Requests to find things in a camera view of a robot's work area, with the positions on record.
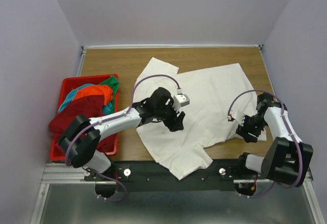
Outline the white t shirt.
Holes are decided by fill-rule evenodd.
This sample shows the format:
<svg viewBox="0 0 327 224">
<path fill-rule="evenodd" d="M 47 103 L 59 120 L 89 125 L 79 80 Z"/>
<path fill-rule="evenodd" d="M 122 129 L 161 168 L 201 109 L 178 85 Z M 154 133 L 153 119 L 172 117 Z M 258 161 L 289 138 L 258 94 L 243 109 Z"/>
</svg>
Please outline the white t shirt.
<svg viewBox="0 0 327 224">
<path fill-rule="evenodd" d="M 134 100 L 151 96 L 158 88 L 176 94 L 177 86 L 190 99 L 183 107 L 184 130 L 170 132 L 162 123 L 149 123 L 136 131 L 154 161 L 181 180 L 206 169 L 212 158 L 205 149 L 236 137 L 236 122 L 229 122 L 229 109 L 252 116 L 256 110 L 253 86 L 238 63 L 179 73 L 179 68 L 151 58 L 137 78 Z"/>
</svg>

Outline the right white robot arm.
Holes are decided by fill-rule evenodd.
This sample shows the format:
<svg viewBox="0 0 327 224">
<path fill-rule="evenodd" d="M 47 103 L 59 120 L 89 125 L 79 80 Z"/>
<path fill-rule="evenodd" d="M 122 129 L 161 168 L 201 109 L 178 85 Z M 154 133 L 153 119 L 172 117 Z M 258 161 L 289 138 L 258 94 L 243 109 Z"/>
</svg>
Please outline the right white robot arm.
<svg viewBox="0 0 327 224">
<path fill-rule="evenodd" d="M 273 143 L 265 156 L 243 153 L 235 166 L 239 178 L 253 172 L 285 188 L 300 187 L 306 177 L 313 148 L 296 134 L 282 101 L 274 94 L 262 92 L 257 97 L 256 114 L 246 115 L 229 109 L 229 121 L 236 121 L 236 134 L 247 143 L 256 143 L 265 127 L 269 127 Z"/>
</svg>

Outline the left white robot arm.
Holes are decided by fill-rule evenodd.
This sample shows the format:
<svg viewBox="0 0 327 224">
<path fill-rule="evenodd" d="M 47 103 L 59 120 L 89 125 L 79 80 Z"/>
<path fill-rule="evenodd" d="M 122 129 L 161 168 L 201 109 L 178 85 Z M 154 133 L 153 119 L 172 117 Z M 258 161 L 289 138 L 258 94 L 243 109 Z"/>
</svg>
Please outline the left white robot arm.
<svg viewBox="0 0 327 224">
<path fill-rule="evenodd" d="M 153 122 L 163 122 L 171 132 L 183 130 L 185 113 L 180 109 L 189 103 L 188 96 L 180 89 L 172 96 L 167 89 L 159 87 L 149 98 L 120 112 L 90 119 L 84 115 L 75 117 L 58 144 L 71 166 L 94 170 L 101 180 L 106 181 L 113 176 L 113 167 L 108 156 L 97 149 L 102 140 Z"/>
</svg>

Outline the green t shirt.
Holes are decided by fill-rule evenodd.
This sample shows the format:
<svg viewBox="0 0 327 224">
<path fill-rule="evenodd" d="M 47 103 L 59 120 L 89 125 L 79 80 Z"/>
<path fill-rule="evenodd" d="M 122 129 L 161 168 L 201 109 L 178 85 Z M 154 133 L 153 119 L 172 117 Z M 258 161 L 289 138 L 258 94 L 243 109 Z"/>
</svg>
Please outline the green t shirt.
<svg viewBox="0 0 327 224">
<path fill-rule="evenodd" d="M 109 86 L 113 91 L 113 97 L 115 97 L 119 89 L 119 80 L 116 76 L 111 75 L 108 79 L 100 82 L 99 85 Z"/>
</svg>

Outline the orange t shirt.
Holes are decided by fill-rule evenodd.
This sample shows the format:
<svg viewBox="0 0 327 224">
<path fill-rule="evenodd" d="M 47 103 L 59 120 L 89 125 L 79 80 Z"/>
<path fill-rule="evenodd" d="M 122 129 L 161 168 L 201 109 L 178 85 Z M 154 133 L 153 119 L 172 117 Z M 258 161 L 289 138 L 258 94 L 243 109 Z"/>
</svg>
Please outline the orange t shirt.
<svg viewBox="0 0 327 224">
<path fill-rule="evenodd" d="M 113 99 L 113 90 L 108 85 L 90 85 L 78 90 L 73 101 L 87 96 L 103 96 L 106 105 Z"/>
</svg>

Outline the dark red t shirt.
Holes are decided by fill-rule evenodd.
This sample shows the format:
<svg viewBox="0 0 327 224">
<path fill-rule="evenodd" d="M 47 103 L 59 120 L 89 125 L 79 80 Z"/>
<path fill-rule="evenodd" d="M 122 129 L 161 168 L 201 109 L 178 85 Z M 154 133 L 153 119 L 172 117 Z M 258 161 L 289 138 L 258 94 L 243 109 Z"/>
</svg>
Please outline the dark red t shirt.
<svg viewBox="0 0 327 224">
<path fill-rule="evenodd" d="M 64 110 L 54 117 L 49 123 L 49 130 L 52 133 L 51 160 L 63 160 L 64 154 L 58 145 L 58 140 L 75 117 L 78 115 L 84 115 L 87 118 L 101 117 L 104 115 L 103 105 L 103 95 L 85 96 L 70 102 Z"/>
</svg>

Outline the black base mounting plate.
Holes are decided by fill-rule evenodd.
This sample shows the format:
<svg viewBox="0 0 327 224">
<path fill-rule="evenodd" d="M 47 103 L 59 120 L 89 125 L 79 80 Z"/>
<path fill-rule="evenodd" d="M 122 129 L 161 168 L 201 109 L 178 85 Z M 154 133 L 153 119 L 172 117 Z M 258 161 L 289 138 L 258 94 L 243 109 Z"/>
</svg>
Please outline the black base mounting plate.
<svg viewBox="0 0 327 224">
<path fill-rule="evenodd" d="M 214 160 L 208 168 L 196 170 L 182 180 L 154 161 L 116 161 L 104 174 L 123 183 L 128 192 L 234 191 L 238 183 L 249 186 L 263 179 L 254 171 L 238 167 L 238 162 Z"/>
</svg>

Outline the teal t shirt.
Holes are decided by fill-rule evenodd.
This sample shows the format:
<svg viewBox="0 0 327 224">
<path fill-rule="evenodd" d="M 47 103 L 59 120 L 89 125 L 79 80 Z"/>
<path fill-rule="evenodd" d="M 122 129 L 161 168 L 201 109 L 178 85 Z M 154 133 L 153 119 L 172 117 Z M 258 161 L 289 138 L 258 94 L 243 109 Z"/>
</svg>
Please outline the teal t shirt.
<svg viewBox="0 0 327 224">
<path fill-rule="evenodd" d="M 58 113 L 62 112 L 73 101 L 73 99 L 77 95 L 77 92 L 78 89 L 76 88 L 67 94 L 66 98 L 64 99 L 64 101 L 62 102 L 62 104 L 58 109 Z"/>
</svg>

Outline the red plastic bin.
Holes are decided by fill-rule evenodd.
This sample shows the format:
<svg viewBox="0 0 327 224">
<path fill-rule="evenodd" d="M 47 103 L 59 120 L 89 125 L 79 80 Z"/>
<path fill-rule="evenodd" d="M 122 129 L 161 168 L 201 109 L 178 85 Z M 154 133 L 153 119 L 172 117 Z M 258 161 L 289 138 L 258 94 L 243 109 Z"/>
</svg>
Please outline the red plastic bin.
<svg viewBox="0 0 327 224">
<path fill-rule="evenodd" d="M 90 85 L 99 85 L 100 82 L 108 79 L 111 75 L 116 76 L 117 74 L 109 74 L 109 75 L 98 75 L 98 76 L 85 76 L 85 77 L 74 77 L 74 78 L 66 78 L 63 80 L 61 92 L 59 96 L 59 102 L 58 102 L 58 108 L 66 98 L 67 94 L 74 90 L 74 89 L 82 89 L 85 87 L 88 87 Z M 118 107 L 118 92 L 115 97 L 113 97 L 112 101 L 107 103 L 106 105 L 103 105 L 103 114 L 104 115 L 110 115 L 112 113 L 115 113 L 119 111 Z"/>
</svg>

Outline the aluminium frame rail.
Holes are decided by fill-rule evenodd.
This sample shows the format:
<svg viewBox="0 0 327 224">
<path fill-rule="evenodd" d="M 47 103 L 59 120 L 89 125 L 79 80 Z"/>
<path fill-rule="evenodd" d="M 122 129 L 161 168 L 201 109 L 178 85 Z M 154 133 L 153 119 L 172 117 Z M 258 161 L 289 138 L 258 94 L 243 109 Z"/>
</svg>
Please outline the aluminium frame rail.
<svg viewBox="0 0 327 224">
<path fill-rule="evenodd" d="M 323 223 L 308 176 L 299 188 L 262 179 L 234 191 L 128 192 L 83 168 L 46 164 L 32 223 Z"/>
</svg>

